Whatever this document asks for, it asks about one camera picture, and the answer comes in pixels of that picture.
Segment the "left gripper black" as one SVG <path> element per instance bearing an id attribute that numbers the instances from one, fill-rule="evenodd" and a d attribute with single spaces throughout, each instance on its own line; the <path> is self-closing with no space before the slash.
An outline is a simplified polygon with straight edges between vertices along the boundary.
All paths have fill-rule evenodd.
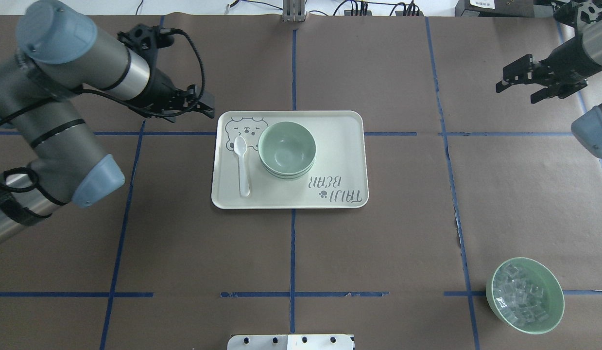
<path id="1" fill-rule="evenodd" d="M 134 111 L 143 116 L 155 113 L 172 114 L 173 111 L 183 113 L 197 112 L 210 119 L 216 116 L 215 98 L 205 92 L 200 98 L 197 85 L 191 84 L 186 89 L 179 89 L 160 69 L 154 69 L 148 84 L 137 97 L 134 98 Z"/>

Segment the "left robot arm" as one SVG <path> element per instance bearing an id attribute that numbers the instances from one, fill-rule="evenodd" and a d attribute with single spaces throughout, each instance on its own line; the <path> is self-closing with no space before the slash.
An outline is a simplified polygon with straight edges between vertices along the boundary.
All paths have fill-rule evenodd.
<path id="1" fill-rule="evenodd" d="M 19 18 L 14 55 L 0 63 L 0 128 L 14 128 L 35 152 L 27 165 L 0 173 L 0 244 L 73 202 L 88 208 L 125 183 L 114 157 L 98 142 L 70 100 L 92 94 L 144 118 L 215 115 L 201 82 L 186 89 L 156 66 L 159 49 L 181 35 L 175 27 L 137 24 L 110 35 L 58 0 L 32 3 Z"/>

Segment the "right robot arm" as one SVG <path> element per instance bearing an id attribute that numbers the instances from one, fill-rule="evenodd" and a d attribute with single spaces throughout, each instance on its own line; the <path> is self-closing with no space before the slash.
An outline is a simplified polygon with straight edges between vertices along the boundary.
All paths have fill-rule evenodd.
<path id="1" fill-rule="evenodd" d="M 602 78 L 602 20 L 587 25 L 556 47 L 547 58 L 526 54 L 503 67 L 496 93 L 512 86 L 536 84 L 530 96 L 536 104 L 550 98 L 567 98 Z M 571 133 L 594 157 L 602 159 L 602 102 L 595 103 L 571 124 Z"/>

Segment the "green bowl near elbow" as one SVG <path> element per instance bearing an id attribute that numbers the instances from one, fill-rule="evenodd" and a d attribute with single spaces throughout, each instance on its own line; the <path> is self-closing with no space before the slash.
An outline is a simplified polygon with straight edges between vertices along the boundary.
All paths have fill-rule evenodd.
<path id="1" fill-rule="evenodd" d="M 565 312 L 558 279 L 530 258 L 514 257 L 501 263 L 487 280 L 485 296 L 502 322 L 526 334 L 551 332 Z"/>

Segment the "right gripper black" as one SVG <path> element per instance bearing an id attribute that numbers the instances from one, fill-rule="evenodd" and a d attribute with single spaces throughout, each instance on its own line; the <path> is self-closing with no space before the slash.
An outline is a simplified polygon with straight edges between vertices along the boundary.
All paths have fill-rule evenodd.
<path id="1" fill-rule="evenodd" d="M 544 86 L 530 95 L 531 104 L 548 98 L 566 98 L 587 86 L 587 78 L 602 71 L 583 46 L 582 37 L 574 37 L 556 47 L 535 69 L 533 55 L 528 53 L 503 67 L 504 82 L 526 82 L 532 79 Z"/>

